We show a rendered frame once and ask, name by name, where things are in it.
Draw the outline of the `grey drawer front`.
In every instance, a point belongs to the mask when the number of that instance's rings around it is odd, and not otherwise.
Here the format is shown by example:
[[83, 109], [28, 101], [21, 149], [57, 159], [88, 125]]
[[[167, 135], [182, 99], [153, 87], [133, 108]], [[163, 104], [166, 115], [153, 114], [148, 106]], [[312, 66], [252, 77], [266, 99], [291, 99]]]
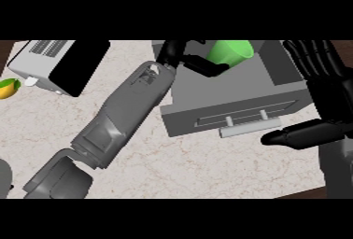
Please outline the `grey drawer front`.
[[269, 118], [296, 113], [312, 104], [309, 90], [299, 90], [195, 109], [160, 108], [170, 137], [194, 134], [226, 126], [226, 117], [235, 124], [262, 120], [263, 110]]

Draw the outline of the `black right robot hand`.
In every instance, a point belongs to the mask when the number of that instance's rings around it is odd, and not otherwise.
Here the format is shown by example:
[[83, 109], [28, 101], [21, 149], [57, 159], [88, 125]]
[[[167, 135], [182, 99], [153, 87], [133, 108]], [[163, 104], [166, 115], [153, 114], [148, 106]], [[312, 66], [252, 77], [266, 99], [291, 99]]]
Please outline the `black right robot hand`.
[[353, 68], [330, 40], [283, 42], [302, 72], [321, 117], [268, 133], [266, 146], [306, 149], [353, 137]]

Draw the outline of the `yellow green fruit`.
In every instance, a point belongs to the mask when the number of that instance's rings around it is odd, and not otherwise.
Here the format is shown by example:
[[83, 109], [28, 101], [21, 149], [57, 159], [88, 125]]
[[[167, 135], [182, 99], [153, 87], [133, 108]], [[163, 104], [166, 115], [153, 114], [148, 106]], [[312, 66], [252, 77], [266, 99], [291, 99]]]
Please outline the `yellow green fruit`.
[[0, 81], [0, 99], [12, 97], [21, 88], [21, 81], [18, 78], [8, 78]]

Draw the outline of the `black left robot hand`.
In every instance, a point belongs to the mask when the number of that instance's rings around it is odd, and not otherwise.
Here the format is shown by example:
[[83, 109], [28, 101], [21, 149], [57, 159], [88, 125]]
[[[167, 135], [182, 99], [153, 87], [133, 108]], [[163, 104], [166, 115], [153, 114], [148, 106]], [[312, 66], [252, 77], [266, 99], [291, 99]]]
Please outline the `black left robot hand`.
[[206, 77], [218, 77], [231, 69], [228, 63], [213, 63], [198, 55], [185, 54], [188, 40], [166, 40], [156, 61], [178, 68], [179, 64]]

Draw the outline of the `grey rounded object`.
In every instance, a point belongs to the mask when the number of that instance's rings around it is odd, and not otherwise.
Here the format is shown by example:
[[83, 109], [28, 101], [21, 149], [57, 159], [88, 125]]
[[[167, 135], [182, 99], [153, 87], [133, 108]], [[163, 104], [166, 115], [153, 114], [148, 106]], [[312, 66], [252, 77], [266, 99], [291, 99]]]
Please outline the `grey rounded object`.
[[12, 169], [9, 163], [0, 159], [0, 199], [6, 199], [12, 185]]

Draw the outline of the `green cup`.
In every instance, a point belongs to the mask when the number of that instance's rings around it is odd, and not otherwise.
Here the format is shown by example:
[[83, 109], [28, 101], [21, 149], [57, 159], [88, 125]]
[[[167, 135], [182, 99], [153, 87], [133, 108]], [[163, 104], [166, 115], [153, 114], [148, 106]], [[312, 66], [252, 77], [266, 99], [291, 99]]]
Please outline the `green cup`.
[[253, 57], [254, 48], [249, 40], [219, 40], [212, 47], [207, 60], [234, 67]]

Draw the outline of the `grey open drawer box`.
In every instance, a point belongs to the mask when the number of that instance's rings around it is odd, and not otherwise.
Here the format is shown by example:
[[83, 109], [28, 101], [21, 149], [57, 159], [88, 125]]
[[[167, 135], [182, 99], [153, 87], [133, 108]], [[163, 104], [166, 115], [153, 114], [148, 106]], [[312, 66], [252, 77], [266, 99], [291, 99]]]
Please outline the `grey open drawer box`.
[[173, 103], [160, 108], [164, 115], [212, 106], [226, 106], [226, 109], [207, 113], [207, 116], [272, 106], [287, 115], [312, 104], [302, 74], [281, 41], [252, 40], [252, 45], [254, 57], [218, 77], [206, 77], [179, 66], [172, 87]]

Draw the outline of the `white and black toaster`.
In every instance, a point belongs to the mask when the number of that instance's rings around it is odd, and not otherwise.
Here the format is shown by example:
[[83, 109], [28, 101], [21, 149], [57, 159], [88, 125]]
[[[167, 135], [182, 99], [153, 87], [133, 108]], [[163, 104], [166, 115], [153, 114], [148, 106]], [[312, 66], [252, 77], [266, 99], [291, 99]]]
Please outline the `white and black toaster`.
[[8, 68], [27, 86], [79, 97], [110, 47], [108, 40], [31, 40]]

